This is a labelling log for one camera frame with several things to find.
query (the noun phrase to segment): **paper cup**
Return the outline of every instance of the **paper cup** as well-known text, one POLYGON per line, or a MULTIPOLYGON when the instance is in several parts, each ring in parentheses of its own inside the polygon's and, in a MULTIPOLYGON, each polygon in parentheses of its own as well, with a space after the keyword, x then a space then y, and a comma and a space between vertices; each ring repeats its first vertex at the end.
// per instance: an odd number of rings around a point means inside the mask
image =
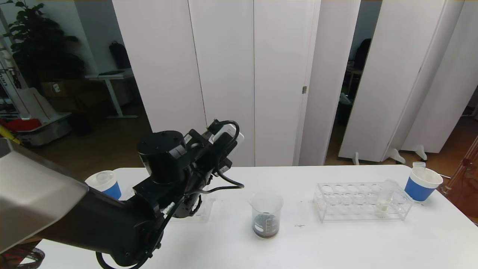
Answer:
POLYGON ((85 183, 114 199, 119 199, 121 197, 120 186, 114 178, 113 171, 107 170, 98 172, 85 180, 85 183))
POLYGON ((425 201, 443 183, 443 178, 428 168, 412 168, 405 192, 415 201, 425 201))

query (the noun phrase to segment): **white partition panel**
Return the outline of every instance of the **white partition panel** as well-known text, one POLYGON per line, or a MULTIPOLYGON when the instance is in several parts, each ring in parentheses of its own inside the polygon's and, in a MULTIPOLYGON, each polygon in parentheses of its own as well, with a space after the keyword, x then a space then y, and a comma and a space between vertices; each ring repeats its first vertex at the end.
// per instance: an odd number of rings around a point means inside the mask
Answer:
POLYGON ((299 165, 323 165, 360 0, 322 1, 299 165))
POLYGON ((430 46, 444 0, 383 1, 339 156, 381 161, 430 46))
POLYGON ((113 5, 152 130, 205 130, 188 2, 113 0, 113 5))
POLYGON ((254 166, 253 0, 189 0, 207 124, 234 120, 244 142, 230 159, 254 166))
POLYGON ((319 0, 254 1, 256 166, 294 163, 319 4, 319 0))
POLYGON ((464 1, 446 0, 432 42, 389 147, 402 148, 443 59, 463 3, 464 1))
POLYGON ((478 85, 478 3, 465 1, 448 48, 404 150, 438 153, 478 85))

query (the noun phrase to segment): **potted plant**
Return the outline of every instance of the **potted plant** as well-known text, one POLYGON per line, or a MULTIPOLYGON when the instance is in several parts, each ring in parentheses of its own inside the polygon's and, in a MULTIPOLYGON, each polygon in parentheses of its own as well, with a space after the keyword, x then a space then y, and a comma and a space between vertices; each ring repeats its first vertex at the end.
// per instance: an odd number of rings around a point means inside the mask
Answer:
POLYGON ((75 36, 67 36, 55 21, 45 18, 43 3, 28 7, 21 0, 8 0, 18 11, 16 21, 9 24, 10 35, 18 42, 11 45, 13 58, 30 87, 41 88, 42 81, 54 78, 81 78, 85 64, 69 51, 75 36))

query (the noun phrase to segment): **small clear cup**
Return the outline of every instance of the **small clear cup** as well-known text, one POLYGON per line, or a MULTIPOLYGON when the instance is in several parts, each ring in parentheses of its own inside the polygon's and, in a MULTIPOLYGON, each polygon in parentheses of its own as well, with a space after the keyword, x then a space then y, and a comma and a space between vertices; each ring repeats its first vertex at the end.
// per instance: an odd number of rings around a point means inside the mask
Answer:
POLYGON ((279 231, 282 196, 275 192, 261 191, 249 200, 252 207, 252 230, 257 236, 271 238, 279 231))

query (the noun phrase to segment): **white desk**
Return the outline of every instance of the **white desk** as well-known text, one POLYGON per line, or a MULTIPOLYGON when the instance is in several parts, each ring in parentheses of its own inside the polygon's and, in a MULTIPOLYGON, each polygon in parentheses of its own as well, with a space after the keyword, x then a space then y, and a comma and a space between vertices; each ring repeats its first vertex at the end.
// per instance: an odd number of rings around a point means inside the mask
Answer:
MULTIPOLYGON (((405 221, 320 223, 311 203, 317 182, 389 178, 404 186, 409 173, 402 165, 232 168, 226 175, 246 187, 211 194, 216 201, 206 224, 169 223, 161 249, 142 269, 478 268, 478 228, 437 191, 405 221), (284 197, 281 228, 272 239, 258 238, 251 229, 246 200, 262 189, 284 197)), ((115 176, 134 185, 147 172, 120 168, 115 176)), ((93 251, 47 240, 38 248, 46 254, 40 268, 100 268, 93 251)))
POLYGON ((118 102, 118 98, 116 98, 116 93, 114 91, 113 85, 111 84, 111 80, 113 79, 125 79, 125 78, 132 78, 133 70, 131 68, 123 69, 123 73, 114 74, 114 75, 90 75, 85 76, 86 79, 89 80, 104 80, 106 83, 106 87, 108 88, 109 95, 111 96, 111 101, 115 107, 117 116, 111 116, 109 118, 137 118, 137 115, 123 115, 123 111, 121 110, 120 103, 118 102))

